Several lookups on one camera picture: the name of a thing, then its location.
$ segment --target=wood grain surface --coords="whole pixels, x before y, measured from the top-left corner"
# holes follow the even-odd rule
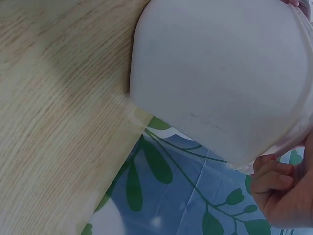
[[[79,235],[151,116],[128,97],[148,0],[0,0],[0,235]]]

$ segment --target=white plastic container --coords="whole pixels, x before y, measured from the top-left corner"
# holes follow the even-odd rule
[[[134,38],[139,106],[240,169],[313,126],[312,27],[277,0],[152,0]]]

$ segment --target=hand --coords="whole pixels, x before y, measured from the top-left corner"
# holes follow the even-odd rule
[[[280,163],[275,155],[254,162],[251,192],[274,227],[313,227],[313,132],[304,147],[304,159],[297,166]]]

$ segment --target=leaf pattern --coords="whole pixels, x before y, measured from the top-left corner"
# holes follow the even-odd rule
[[[162,122],[161,120],[154,118],[155,121],[152,121],[151,127],[156,129],[167,129],[169,126]],[[163,127],[158,127],[158,123],[161,123],[161,126],[164,124]],[[156,143],[152,143],[147,138],[154,138],[154,141]],[[245,197],[247,197],[248,194],[251,194],[251,182],[252,178],[250,176],[243,177],[245,179],[245,187],[246,191],[242,192],[242,189],[240,188],[233,188],[231,187],[233,191],[229,193],[229,195],[226,197],[226,200],[224,203],[221,204],[214,204],[214,201],[211,201],[211,198],[207,198],[202,193],[202,189],[198,187],[196,182],[193,182],[191,178],[189,178],[189,175],[184,172],[183,167],[179,166],[178,164],[173,163],[173,160],[176,160],[176,158],[171,157],[171,153],[166,153],[166,146],[170,145],[172,148],[176,147],[176,143],[172,144],[170,143],[164,143],[155,133],[152,134],[152,137],[148,134],[145,135],[145,137],[141,137],[138,142],[138,150],[141,151],[141,156],[143,157],[144,164],[146,163],[149,166],[150,171],[152,172],[153,177],[155,177],[158,181],[169,184],[173,181],[173,172],[172,170],[178,170],[181,172],[181,174],[185,177],[185,180],[188,184],[190,184],[194,188],[194,192],[200,195],[199,200],[203,200],[206,203],[205,213],[202,217],[202,232],[204,235],[223,235],[226,233],[227,228],[227,234],[231,235],[238,235],[241,233],[249,234],[249,235],[270,235],[272,233],[271,226],[266,222],[266,220],[260,218],[259,213],[255,213],[258,210],[258,207],[254,204],[247,203],[245,205],[242,205],[241,203],[244,201]],[[291,164],[299,164],[299,162],[302,160],[302,157],[297,153],[296,150],[293,150],[290,155],[289,163]],[[121,173],[119,172],[118,175],[122,175],[124,172],[126,172],[126,198],[127,203],[129,205],[129,208],[133,212],[141,211],[143,206],[143,195],[142,195],[142,189],[140,185],[140,178],[138,175],[138,171],[136,167],[139,167],[139,161],[136,161],[137,165],[135,164],[134,157],[129,158],[123,167],[121,168]],[[100,208],[103,207],[103,205],[107,202],[109,197],[112,195],[112,192],[116,185],[116,180],[113,181],[112,185],[108,189],[106,195],[101,200],[101,203],[97,207],[96,211],[98,211]],[[238,211],[237,209],[242,210],[242,213],[234,214],[234,212]],[[219,215],[222,216],[220,220],[213,215]],[[246,217],[238,217],[242,214],[251,214],[247,215]],[[220,221],[224,221],[224,218],[228,221],[232,220],[234,222],[234,225],[231,225],[230,228],[223,227]],[[294,230],[275,230],[273,229],[273,232],[275,231],[280,233],[281,235],[293,235]],[[82,233],[82,235],[92,235],[92,225],[88,224]]]
[[[241,203],[243,200],[245,199],[245,197],[242,194],[242,191],[240,188],[235,189],[234,191],[232,191],[226,199],[226,203],[228,205],[236,205],[238,203]]]
[[[132,211],[138,212],[142,208],[142,192],[138,172],[134,161],[130,162],[126,182],[126,197]]]
[[[173,180],[172,170],[160,151],[143,137],[139,141],[155,178],[164,184],[171,183]]]
[[[223,235],[224,229],[221,223],[212,216],[206,206],[206,212],[202,219],[202,231],[203,235]]]
[[[270,225],[264,219],[256,219],[244,222],[249,235],[271,235]]]
[[[81,235],[92,235],[92,224],[87,224]]]
[[[249,175],[246,175],[246,179],[245,179],[245,187],[246,187],[246,191],[251,194],[251,184],[252,184],[252,177]]]
[[[101,199],[99,205],[97,206],[96,210],[94,211],[95,213],[97,211],[99,211],[102,207],[104,207],[104,205],[107,203],[108,199],[111,197],[113,191],[114,191],[114,188],[115,188],[115,185],[117,184],[118,182],[118,179],[119,177],[121,177],[121,175],[124,173],[124,171],[126,170],[128,164],[127,162],[125,162],[120,171],[118,172],[117,176],[115,177],[115,179],[113,180],[112,184],[110,185],[108,191],[106,192],[106,194],[104,194],[103,198]]]
[[[148,127],[157,129],[157,130],[167,130],[171,128],[170,125],[166,124],[164,121],[158,119],[157,117],[153,117],[148,125]]]
[[[298,154],[297,150],[293,150],[290,153],[289,164],[298,165],[302,162],[302,157]]]
[[[249,206],[246,206],[244,208],[244,213],[253,213],[253,212],[256,212],[258,210],[258,207],[256,205],[249,205]]]

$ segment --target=finger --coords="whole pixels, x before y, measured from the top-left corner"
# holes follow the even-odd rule
[[[276,159],[277,159],[277,156],[275,154],[269,154],[269,155],[258,157],[254,161],[254,164],[253,164],[254,174],[256,174],[266,162],[270,160],[276,160]]]
[[[254,179],[251,185],[251,192],[254,194],[262,194],[272,190],[287,190],[293,185],[291,176],[283,175],[275,171],[270,171],[260,177]]]
[[[255,174],[254,178],[258,179],[271,171],[276,171],[277,173],[284,174],[284,175],[292,175],[294,173],[294,166],[291,164],[287,164],[287,163],[280,163],[276,160],[269,160]]]

